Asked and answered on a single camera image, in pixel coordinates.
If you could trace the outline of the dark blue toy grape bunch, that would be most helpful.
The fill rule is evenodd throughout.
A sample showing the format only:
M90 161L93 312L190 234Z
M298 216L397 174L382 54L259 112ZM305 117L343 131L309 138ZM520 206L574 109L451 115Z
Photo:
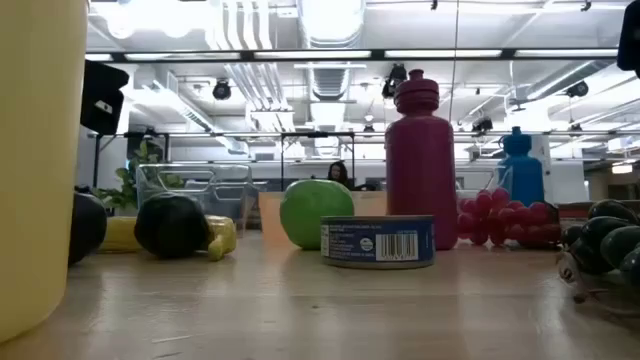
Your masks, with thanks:
M576 304L640 318L640 200L562 204L560 278Z

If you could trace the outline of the magenta squeeze bottle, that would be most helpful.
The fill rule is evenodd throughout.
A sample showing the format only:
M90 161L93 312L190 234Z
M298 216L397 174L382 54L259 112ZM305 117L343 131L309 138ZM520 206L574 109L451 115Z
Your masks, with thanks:
M421 69L395 91L401 118L385 132L387 213L429 215L437 250L457 243L457 193L453 129L437 117L439 85Z

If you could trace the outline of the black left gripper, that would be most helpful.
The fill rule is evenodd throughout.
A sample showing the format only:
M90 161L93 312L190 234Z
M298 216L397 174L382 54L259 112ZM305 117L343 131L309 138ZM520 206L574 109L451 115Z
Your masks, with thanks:
M124 103L121 89L128 83L129 75L126 71L86 60L81 125L102 135L116 134Z

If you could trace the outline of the tin can blue label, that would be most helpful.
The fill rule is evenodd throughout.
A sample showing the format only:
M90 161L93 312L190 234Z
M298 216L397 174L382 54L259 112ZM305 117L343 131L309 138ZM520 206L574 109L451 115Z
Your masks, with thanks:
M430 216L333 216L321 219L321 255L332 266L413 269L433 264Z

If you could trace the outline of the yellow squeeze bottle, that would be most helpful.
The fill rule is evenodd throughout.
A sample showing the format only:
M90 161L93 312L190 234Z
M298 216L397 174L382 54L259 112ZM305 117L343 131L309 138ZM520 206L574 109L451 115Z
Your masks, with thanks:
M66 287L90 0L0 0L0 343Z

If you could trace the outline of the green toy apple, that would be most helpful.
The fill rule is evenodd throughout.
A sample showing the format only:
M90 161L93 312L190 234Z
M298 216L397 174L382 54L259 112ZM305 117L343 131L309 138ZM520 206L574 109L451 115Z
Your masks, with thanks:
M280 202L280 223L289 241L303 250L321 247L321 220L331 216L353 216L351 191L344 185L322 179L292 183Z

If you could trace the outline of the black overhead light beam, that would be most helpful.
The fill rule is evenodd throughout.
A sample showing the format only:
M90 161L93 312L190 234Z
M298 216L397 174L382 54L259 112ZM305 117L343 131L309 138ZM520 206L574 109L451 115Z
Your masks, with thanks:
M104 63L214 63L316 61L494 61L614 59L615 48L501 49L329 49L166 52L88 52L85 58Z

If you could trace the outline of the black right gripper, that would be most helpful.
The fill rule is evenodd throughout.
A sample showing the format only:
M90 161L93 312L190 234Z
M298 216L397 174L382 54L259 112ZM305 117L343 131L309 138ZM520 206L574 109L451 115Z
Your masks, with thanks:
M633 71L640 79L640 0L633 0L624 11L617 66L622 71Z

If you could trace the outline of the green potted plant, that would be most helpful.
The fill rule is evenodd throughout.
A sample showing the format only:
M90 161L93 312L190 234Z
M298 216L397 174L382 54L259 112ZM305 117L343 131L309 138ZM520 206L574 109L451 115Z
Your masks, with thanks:
M115 170L116 177L121 181L119 189L94 188L91 194L100 199L110 209L134 210L137 208L136 171L141 164L159 164L164 159L160 146L150 140L142 140L124 167Z

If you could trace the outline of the person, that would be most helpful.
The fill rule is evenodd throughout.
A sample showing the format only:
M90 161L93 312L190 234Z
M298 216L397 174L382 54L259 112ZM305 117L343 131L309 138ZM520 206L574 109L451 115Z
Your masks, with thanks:
M327 179L340 183L347 189L351 189L348 171L342 161L333 162L328 169Z

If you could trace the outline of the dark brown round fruit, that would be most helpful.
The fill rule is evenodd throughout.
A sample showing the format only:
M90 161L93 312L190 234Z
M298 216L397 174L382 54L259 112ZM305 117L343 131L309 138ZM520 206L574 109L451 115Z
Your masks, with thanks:
M156 194L138 209L136 241L160 259L190 257L204 249L210 235L200 204L185 195Z
M104 241L107 212L92 194L74 193L68 266L73 266L96 251Z

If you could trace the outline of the orange plastic bin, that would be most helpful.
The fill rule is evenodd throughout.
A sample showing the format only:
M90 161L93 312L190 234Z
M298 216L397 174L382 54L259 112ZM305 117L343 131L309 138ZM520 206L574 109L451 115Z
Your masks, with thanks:
M260 192L258 205L264 240L273 246L289 246L289 241L281 226L279 208L283 192ZM386 214L385 191L353 192L356 216L384 216Z

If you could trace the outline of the yellow toy banana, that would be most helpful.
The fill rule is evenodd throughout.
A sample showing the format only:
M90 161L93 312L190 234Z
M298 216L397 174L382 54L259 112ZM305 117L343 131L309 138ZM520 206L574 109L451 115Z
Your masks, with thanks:
M233 252L237 245L235 223L228 217L206 216L210 237L199 253L207 251L211 261L222 260ZM143 250L134 236L135 217L114 216L107 219L107 231L98 253L124 254L136 253Z

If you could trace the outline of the red toy grape bunch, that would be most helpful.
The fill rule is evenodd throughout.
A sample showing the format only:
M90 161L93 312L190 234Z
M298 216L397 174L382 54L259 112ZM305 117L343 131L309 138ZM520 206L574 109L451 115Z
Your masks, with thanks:
M526 249L550 249L560 244L562 229L557 209L546 202L525 205L497 187L458 193L457 231L475 245L502 247L514 241Z

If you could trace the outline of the blue squeeze bottle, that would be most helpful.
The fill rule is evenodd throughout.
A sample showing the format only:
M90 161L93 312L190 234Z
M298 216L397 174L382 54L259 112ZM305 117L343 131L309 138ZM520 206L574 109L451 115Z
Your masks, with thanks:
M499 179L513 201L525 206L544 201L542 163L529 155L532 136L522 132L519 126L501 138L505 158L499 162Z

